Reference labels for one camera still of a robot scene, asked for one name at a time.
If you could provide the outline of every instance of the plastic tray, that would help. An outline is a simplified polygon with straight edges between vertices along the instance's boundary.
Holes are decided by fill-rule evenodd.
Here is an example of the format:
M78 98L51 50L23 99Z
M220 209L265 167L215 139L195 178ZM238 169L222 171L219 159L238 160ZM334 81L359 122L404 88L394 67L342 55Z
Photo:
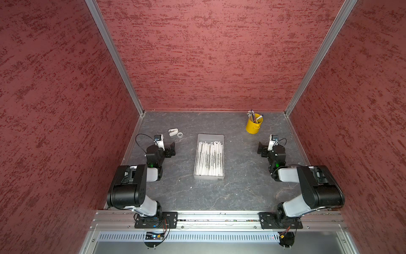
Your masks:
M223 166L222 176L196 175L197 151L198 151L199 142L211 143L214 141L219 141L223 144L223 158L221 159L221 164ZM217 134L199 134L199 135L197 135L196 158L194 161L193 176L195 179L199 179L199 180L223 180L224 179L224 135L217 135Z

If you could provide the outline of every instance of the vented metal panel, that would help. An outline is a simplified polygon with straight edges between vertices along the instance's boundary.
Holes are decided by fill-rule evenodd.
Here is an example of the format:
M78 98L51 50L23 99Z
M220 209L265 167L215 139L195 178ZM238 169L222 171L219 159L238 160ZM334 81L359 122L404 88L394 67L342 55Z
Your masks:
M142 242L145 232L102 231L100 242ZM170 232L165 241L171 242L235 242L235 243L279 243L277 232Z

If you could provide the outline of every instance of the yellow pencil cup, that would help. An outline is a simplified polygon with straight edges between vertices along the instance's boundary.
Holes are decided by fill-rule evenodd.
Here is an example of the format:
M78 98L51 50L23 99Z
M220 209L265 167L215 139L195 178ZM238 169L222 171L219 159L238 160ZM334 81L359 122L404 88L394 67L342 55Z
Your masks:
M259 116L260 116L259 114L257 114L257 113L255 114L255 118L258 118ZM258 123L256 124L253 121L251 121L250 119L248 119L247 127L245 127L245 129L250 134L257 134L259 131L259 128L261 127L262 120L263 120L263 118L258 119Z

